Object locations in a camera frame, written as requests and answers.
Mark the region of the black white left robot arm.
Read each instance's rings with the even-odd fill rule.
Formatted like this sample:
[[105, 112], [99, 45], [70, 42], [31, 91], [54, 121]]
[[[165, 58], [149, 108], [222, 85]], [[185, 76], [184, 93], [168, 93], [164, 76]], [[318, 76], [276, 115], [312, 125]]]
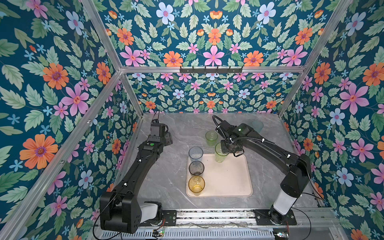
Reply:
[[149, 136], [139, 145], [137, 157], [119, 184], [100, 197], [100, 226], [102, 230], [133, 234], [146, 222], [163, 221], [160, 202], [140, 203], [138, 193], [151, 167], [156, 163], [165, 146], [173, 143], [171, 133]]

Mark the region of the metal hook rail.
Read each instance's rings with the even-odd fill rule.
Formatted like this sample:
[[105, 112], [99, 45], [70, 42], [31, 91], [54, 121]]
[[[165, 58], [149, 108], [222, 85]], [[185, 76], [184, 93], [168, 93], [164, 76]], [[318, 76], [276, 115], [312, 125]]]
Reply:
[[237, 74], [242, 73], [243, 67], [180, 67], [181, 74]]

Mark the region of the green short glass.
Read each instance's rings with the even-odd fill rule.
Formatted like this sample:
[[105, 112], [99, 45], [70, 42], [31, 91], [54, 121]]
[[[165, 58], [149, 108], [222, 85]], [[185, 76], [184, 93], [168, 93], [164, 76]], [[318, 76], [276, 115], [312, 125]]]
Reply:
[[208, 131], [205, 134], [206, 142], [209, 147], [215, 147], [218, 141], [218, 134], [215, 131]]

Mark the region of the blue tall glass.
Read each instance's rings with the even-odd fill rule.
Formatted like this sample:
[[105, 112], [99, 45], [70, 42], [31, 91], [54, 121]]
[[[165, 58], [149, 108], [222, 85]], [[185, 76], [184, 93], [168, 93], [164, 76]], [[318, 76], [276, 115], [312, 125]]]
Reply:
[[201, 147], [192, 147], [189, 150], [189, 158], [191, 162], [201, 161], [204, 155], [204, 151]]

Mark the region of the beige plastic tray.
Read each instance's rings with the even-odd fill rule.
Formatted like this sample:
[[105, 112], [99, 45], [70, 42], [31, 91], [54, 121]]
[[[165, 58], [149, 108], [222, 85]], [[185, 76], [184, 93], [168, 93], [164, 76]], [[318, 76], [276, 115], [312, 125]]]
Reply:
[[189, 180], [192, 175], [187, 170], [186, 193], [189, 197], [249, 197], [253, 194], [248, 162], [244, 155], [237, 158], [229, 155], [218, 163], [215, 154], [203, 154], [202, 163], [205, 166], [202, 173], [205, 187], [199, 194], [190, 190]]

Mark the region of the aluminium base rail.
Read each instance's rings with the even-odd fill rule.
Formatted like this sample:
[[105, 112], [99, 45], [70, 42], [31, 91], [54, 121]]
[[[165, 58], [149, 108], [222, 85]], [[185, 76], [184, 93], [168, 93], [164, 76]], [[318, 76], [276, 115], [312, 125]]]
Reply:
[[242, 228], [339, 228], [341, 222], [331, 208], [292, 208], [296, 226], [258, 226], [252, 210], [259, 209], [177, 209], [174, 227], [181, 226], [231, 226]]

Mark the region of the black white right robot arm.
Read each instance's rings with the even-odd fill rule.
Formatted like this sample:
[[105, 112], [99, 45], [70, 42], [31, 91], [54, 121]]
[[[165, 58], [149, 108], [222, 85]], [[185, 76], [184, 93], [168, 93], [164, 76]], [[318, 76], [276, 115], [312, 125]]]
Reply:
[[275, 165], [283, 174], [280, 192], [270, 208], [269, 219], [280, 225], [286, 221], [297, 199], [310, 183], [310, 160], [305, 155], [291, 153], [262, 137], [247, 124], [231, 125], [223, 121], [216, 126], [216, 132], [223, 138], [221, 148], [225, 154], [239, 157], [247, 148]]

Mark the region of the yellow tall glass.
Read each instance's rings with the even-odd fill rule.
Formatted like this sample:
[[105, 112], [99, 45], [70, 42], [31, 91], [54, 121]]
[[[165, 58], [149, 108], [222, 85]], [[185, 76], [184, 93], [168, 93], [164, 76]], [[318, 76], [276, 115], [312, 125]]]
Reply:
[[188, 188], [195, 196], [199, 196], [205, 188], [205, 180], [201, 176], [193, 176], [188, 182]]

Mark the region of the grey tall glass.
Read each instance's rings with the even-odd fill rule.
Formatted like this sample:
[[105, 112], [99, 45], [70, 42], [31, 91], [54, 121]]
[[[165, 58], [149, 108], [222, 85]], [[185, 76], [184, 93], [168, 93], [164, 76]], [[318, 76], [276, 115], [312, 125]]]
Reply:
[[201, 175], [205, 170], [205, 166], [200, 161], [193, 161], [189, 165], [189, 173], [192, 176], [199, 176]]

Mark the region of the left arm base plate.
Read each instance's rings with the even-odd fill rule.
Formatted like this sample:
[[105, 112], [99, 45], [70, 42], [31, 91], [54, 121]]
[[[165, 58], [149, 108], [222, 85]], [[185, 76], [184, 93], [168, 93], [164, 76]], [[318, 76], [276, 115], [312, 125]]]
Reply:
[[176, 210], [160, 210], [154, 219], [147, 220], [140, 224], [140, 227], [160, 227], [176, 225], [178, 212]]

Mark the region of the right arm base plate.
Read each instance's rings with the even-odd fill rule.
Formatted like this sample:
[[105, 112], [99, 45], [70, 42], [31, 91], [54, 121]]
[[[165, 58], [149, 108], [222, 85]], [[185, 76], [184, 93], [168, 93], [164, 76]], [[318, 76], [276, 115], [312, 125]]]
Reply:
[[255, 214], [258, 226], [296, 226], [298, 224], [292, 210], [284, 216], [275, 210], [259, 209], [252, 212]]

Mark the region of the teal short glass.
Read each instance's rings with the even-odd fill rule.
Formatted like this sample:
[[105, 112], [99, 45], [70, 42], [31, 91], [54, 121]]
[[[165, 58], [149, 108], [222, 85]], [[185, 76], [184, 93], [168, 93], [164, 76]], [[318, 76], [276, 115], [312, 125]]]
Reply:
[[259, 120], [254, 120], [252, 122], [252, 127], [256, 132], [260, 133], [264, 127], [264, 123]]

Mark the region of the light green tall glass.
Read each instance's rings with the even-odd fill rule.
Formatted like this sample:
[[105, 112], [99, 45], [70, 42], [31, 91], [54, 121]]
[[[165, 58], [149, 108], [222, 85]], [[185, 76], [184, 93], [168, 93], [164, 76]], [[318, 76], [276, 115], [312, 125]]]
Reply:
[[221, 143], [217, 143], [215, 146], [215, 161], [217, 163], [222, 163], [228, 155], [228, 153], [223, 152]]

